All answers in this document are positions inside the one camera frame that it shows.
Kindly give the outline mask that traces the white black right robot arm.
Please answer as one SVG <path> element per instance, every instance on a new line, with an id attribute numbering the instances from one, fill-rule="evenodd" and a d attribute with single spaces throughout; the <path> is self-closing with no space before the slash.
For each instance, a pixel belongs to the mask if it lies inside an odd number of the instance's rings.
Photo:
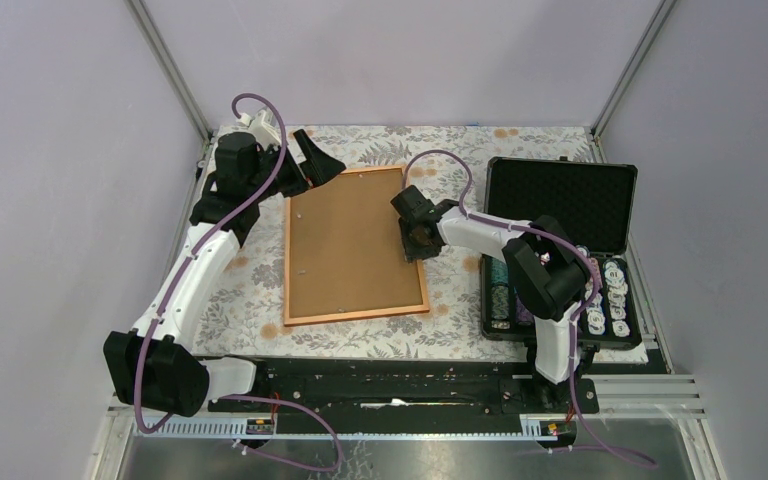
<path id="1" fill-rule="evenodd" d="M 517 221 L 470 212 L 451 199 L 438 204 L 416 186 L 399 192 L 391 205 L 398 214 L 409 262 L 440 255 L 445 246 L 464 247 L 503 262 L 508 286 L 534 317 L 535 402 L 557 412 L 573 398 L 570 383 L 581 360 L 578 320 L 594 303 L 598 269 L 568 240 L 556 219 Z"/>

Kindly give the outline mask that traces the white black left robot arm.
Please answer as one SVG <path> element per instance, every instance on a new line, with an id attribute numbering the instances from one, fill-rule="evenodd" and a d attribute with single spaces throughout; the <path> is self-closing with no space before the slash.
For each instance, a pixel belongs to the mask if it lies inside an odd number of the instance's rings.
<path id="1" fill-rule="evenodd" d="M 256 375 L 255 363 L 235 357 L 199 360 L 187 340 L 219 277 L 258 221 L 260 203 L 275 195 L 303 194 L 345 170 L 305 131 L 293 137 L 302 162 L 274 133 L 235 131 L 218 138 L 180 255 L 131 329 L 111 332 L 103 345 L 119 401 L 185 417 L 229 395 L 248 411 L 269 401 L 271 387 Z"/>

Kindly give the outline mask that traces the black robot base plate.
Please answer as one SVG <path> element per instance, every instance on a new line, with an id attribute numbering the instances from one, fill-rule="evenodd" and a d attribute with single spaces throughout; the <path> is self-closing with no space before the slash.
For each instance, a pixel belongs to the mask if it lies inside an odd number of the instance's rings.
<path id="1" fill-rule="evenodd" d="M 518 434 L 522 416 L 570 422 L 577 412 L 599 410 L 592 381 L 552 386 L 523 362 L 262 357 L 255 364 L 246 400 L 217 400 L 207 408 L 264 413 L 282 434 L 322 430 L 292 403 L 341 435 Z"/>

